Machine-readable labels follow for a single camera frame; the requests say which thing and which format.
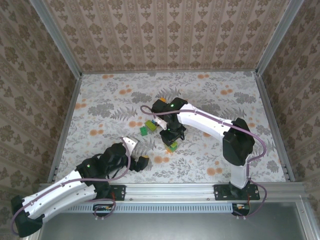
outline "green block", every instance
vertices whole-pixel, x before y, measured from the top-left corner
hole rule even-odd
[[[146,122],[145,122],[145,125],[148,127],[148,129],[151,130],[151,132],[153,132],[153,131],[155,131],[155,130],[157,129],[157,126],[154,125],[154,124],[152,123],[152,121],[150,121],[150,120],[146,121]]]
[[[171,144],[171,146],[165,146],[168,152],[174,152],[178,148],[178,143],[175,141],[174,143]]]
[[[145,126],[140,127],[141,136],[148,135],[148,130]]]

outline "vent grille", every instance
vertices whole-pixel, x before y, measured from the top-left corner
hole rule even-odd
[[[65,213],[93,213],[97,203],[73,206]],[[232,213],[232,203],[118,203],[114,213]]]

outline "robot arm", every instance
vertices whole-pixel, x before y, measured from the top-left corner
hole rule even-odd
[[[124,137],[123,141],[131,156],[137,142],[128,137]],[[129,161],[131,171],[139,172],[143,170],[148,164],[148,159],[139,158],[138,162],[133,158],[128,159],[126,148],[122,143],[115,143],[108,147],[103,154],[85,159],[76,166],[75,170],[44,190],[23,198],[19,195],[14,197],[11,200],[12,214],[31,203],[15,218],[19,236],[21,238],[29,236],[38,231],[43,223],[48,222],[65,209],[88,200],[107,198],[110,192],[110,185],[107,181],[79,180],[68,184],[65,184],[65,182],[87,178],[105,179],[113,171],[127,166]],[[35,198],[49,190],[52,191],[35,201]]]
[[[153,113],[177,110],[182,112],[155,117],[155,121],[163,128],[160,135],[164,144],[170,146],[178,138],[184,140],[184,132],[186,130],[184,125],[189,125],[210,134],[222,142],[223,156],[231,164],[230,183],[238,189],[243,189],[248,183],[247,161],[249,154],[253,151],[255,141],[252,136],[218,123],[207,116],[249,131],[246,122],[241,118],[231,121],[214,116],[178,97],[169,104],[157,100],[151,109]]]

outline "floral tablecloth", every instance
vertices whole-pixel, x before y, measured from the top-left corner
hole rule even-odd
[[[174,153],[166,151],[160,127],[141,136],[140,127],[152,117],[144,115],[140,106],[175,97],[225,119],[245,119],[250,131],[267,145],[266,156],[250,164],[252,179],[285,181],[254,75],[240,71],[84,75],[57,179],[120,142],[120,136],[128,136],[139,140],[133,155],[148,155],[150,162],[145,170],[129,172],[116,183],[229,182],[230,164],[223,158],[222,144],[207,133],[186,126],[185,140],[178,141]],[[256,143],[253,155],[261,151]]]

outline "metal frame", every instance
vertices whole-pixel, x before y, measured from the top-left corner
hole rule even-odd
[[[264,50],[262,57],[260,58],[260,61],[256,66],[258,74],[262,74],[265,71],[268,63],[270,62],[272,56],[275,54],[280,42],[284,38],[288,28],[293,22],[303,2],[304,0],[292,0],[289,2],[278,26],[276,27],[272,35],[272,38],[268,43],[268,46]]]
[[[212,73],[212,72],[255,72],[254,68],[244,68],[244,69],[158,69],[158,70],[134,70],[134,71],[84,71],[83,75],[92,75],[92,74],[157,74],[157,73]]]
[[[271,103],[268,98],[267,90],[265,88],[264,81],[262,79],[261,74],[255,74],[254,75],[256,85],[258,87],[260,97],[261,97],[261,102],[263,104],[263,108],[265,111],[266,118],[269,122],[271,134],[274,140],[274,145],[275,148],[278,152],[279,159],[282,162],[282,164],[285,164],[285,168],[287,170],[287,174],[289,176],[289,180],[294,182],[295,176],[294,172],[292,171],[289,158],[285,149],[284,142],[282,141],[281,134],[277,125],[276,117],[274,115],[274,112],[272,111]]]
[[[68,64],[70,70],[72,71],[74,77],[79,79],[81,77],[81,68],[76,62],[74,55],[69,49],[67,43],[65,42],[62,34],[60,33],[54,19],[52,18],[50,11],[47,9],[44,1],[42,0],[30,0],[35,11],[38,13],[41,21],[43,22],[46,30],[52,37],[55,45],[58,47],[60,53],[62,54],[64,60]]]
[[[126,195],[124,201],[119,201],[126,206],[150,206],[164,204],[178,204],[184,206],[214,206],[215,204],[227,204],[234,203],[235,201],[216,201],[214,197],[214,185],[221,183],[124,183],[126,185]],[[308,195],[305,192],[305,188],[302,182],[261,182],[267,190],[266,203],[295,203],[300,221],[302,223],[304,233],[308,240],[319,240],[320,232],[317,226],[313,211],[310,204],[307,202]],[[40,185],[40,190],[48,187],[48,183]],[[263,189],[259,187],[261,200],[252,201],[259,203],[262,201],[265,193]],[[94,204],[103,204],[104,202],[97,201]],[[82,213],[81,204],[73,207],[72,210],[66,210],[65,213]],[[126,212],[135,213],[133,210],[127,210]]]
[[[69,132],[69,127],[71,124],[71,120],[72,120],[72,116],[74,114],[74,110],[75,110],[75,106],[77,103],[77,98],[80,92],[80,87],[81,87],[81,83],[82,83],[82,79],[79,78],[76,80],[75,86],[74,86],[74,90],[73,90],[73,94],[70,100],[70,105],[68,108],[68,112],[66,113],[65,116],[65,120],[64,120],[64,124],[63,124],[63,128],[61,131],[61,135],[60,135],[60,139],[58,142],[58,145],[56,147],[56,151],[54,154],[54,158],[52,161],[52,166],[50,169],[50,173],[49,173],[49,177],[47,182],[48,183],[52,183],[52,181],[54,180],[54,177],[56,175],[56,171],[58,170],[58,166],[60,164],[61,161],[61,157],[62,154],[64,152],[64,148],[65,148],[65,144],[66,144],[66,140],[67,140],[67,136],[68,136],[68,132]]]

